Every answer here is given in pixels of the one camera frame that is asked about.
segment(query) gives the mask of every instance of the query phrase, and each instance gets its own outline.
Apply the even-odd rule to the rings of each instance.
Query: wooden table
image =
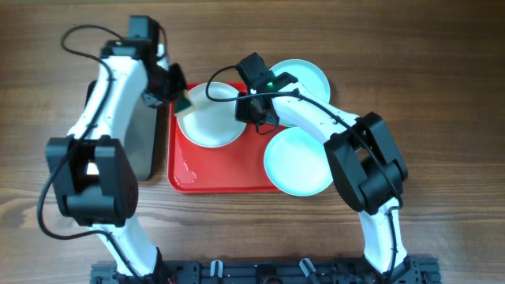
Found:
[[[77,120],[98,70],[63,52],[60,35],[83,23],[125,34],[130,14],[166,27],[170,56],[189,81],[253,51],[272,65],[317,64],[332,103],[375,111],[389,125],[410,170],[400,218],[408,251],[440,258],[444,283],[505,282],[502,2],[20,0],[0,5],[1,283],[87,283],[92,263],[111,260],[96,237],[42,235],[36,201],[46,142]],[[109,38],[84,31],[69,45],[98,54]],[[309,198],[183,196],[166,182],[164,153],[141,184],[137,212],[165,259],[362,254],[357,214],[335,189]],[[82,230],[60,216],[52,193],[45,216],[62,234]]]

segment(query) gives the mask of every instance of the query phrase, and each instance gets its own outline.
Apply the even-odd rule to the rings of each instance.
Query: black cable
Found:
[[[98,25],[94,25],[94,24],[83,24],[83,25],[79,25],[79,26],[73,27],[73,28],[69,29],[67,32],[65,32],[63,34],[61,40],[60,40],[60,46],[62,47],[63,50],[65,50],[65,51],[67,51],[67,52],[69,52],[71,54],[75,54],[75,55],[78,55],[78,56],[89,58],[89,59],[94,60],[94,61],[98,62],[99,64],[103,65],[103,67],[105,68],[105,70],[107,71],[107,74],[108,74],[107,88],[106,88],[105,94],[103,95],[102,101],[100,102],[98,108],[96,109],[96,112],[93,114],[93,117],[92,117],[91,121],[88,124],[88,127],[82,133],[82,135],[80,136],[80,138],[74,143],[74,145],[65,153],[65,155],[60,160],[60,162],[56,166],[56,168],[52,171],[52,173],[50,174],[49,178],[47,179],[45,185],[43,186],[42,192],[40,193],[39,202],[37,204],[37,221],[39,223],[40,229],[47,236],[52,237],[52,238],[57,239],[57,240],[67,241],[67,240],[77,239],[79,237],[90,236],[90,235],[93,235],[93,234],[101,234],[101,235],[103,235],[112,244],[112,246],[114,247],[114,250],[119,255],[119,258],[126,265],[126,267],[132,273],[132,275],[137,279],[137,281],[142,282],[140,276],[133,270],[130,262],[123,255],[121,249],[118,247],[118,244],[113,239],[111,233],[103,231],[103,230],[91,230],[91,231],[82,232],[82,233],[78,233],[78,234],[72,234],[72,235],[68,235],[68,236],[62,236],[62,235],[53,233],[49,229],[47,229],[46,224],[43,221],[43,206],[44,206],[44,201],[46,199],[47,192],[49,191],[49,188],[53,184],[54,179],[56,178],[56,176],[58,175],[58,173],[60,172],[60,170],[62,169],[62,167],[76,154],[79,146],[83,143],[83,141],[86,138],[86,136],[93,130],[93,128],[96,127],[95,124],[98,121],[98,119],[100,117],[100,114],[101,114],[103,108],[105,107],[105,105],[107,103],[107,100],[109,98],[110,92],[112,90],[112,81],[114,80],[114,74],[112,73],[112,69],[109,67],[109,65],[107,63],[105,63],[104,60],[102,60],[101,58],[98,58],[96,56],[93,56],[91,54],[86,54],[84,52],[80,52],[80,51],[69,49],[65,45],[65,40],[73,32],[75,32],[77,30],[80,30],[80,29],[84,29],[84,28],[97,28],[99,30],[108,32],[111,35],[114,35],[114,36],[118,37],[120,40],[122,40],[122,37],[119,34],[117,34],[116,32],[113,32],[113,31],[111,31],[108,28],[104,28],[102,26],[98,26]]]
[[[166,32],[165,32],[165,28],[164,28],[164,27],[162,27],[162,26],[160,25],[160,26],[159,26],[159,30],[160,30],[160,31],[161,31],[161,33],[163,34],[163,54],[161,54],[160,56],[158,56],[158,57],[156,58],[156,61],[159,61],[159,60],[161,60],[161,59],[163,59],[163,58],[165,58],[165,57],[166,57],[166,49],[168,48],[168,46],[167,46],[167,44],[166,44],[168,39],[166,39]]]
[[[209,94],[208,94],[208,89],[209,87],[211,87],[211,82],[214,80],[214,78],[216,76],[218,76],[221,72],[223,71],[227,71],[229,69],[235,69],[235,65],[230,65],[230,66],[227,66],[227,67],[224,67],[224,68],[221,68],[219,70],[217,70],[214,74],[212,74],[212,76],[209,78],[208,82],[207,82],[207,86],[205,86],[205,95],[207,96],[207,99],[210,99],[212,102],[233,102],[233,101],[236,101],[237,99],[236,98],[229,98],[229,99],[214,99],[212,98]]]
[[[391,235],[393,238],[393,248],[392,248],[393,256],[391,257],[391,263],[389,264],[390,266],[389,266],[389,269],[387,270],[386,278],[384,279],[384,283],[386,283],[386,284],[390,284],[392,282],[391,277],[393,277],[393,270],[395,269],[395,262],[396,262],[396,254],[398,253],[398,248],[397,248],[397,243],[396,243],[395,222],[393,221],[392,211],[399,210],[399,209],[400,209],[400,207],[393,206],[393,207],[390,207],[386,213],[386,216],[389,219],[389,227],[391,228]]]
[[[275,122],[275,126],[274,126],[274,128],[273,128],[273,129],[270,129],[270,130],[268,130],[268,131],[266,131],[266,132],[261,133],[261,132],[260,132],[260,122],[259,122],[259,121],[257,121],[257,122],[256,122],[256,133],[258,133],[258,134],[260,134],[260,135],[267,135],[267,134],[272,133],[272,132],[274,132],[275,130],[277,130],[277,128],[279,127],[279,124],[280,124],[280,121],[279,121],[279,119],[277,119],[277,121]]]

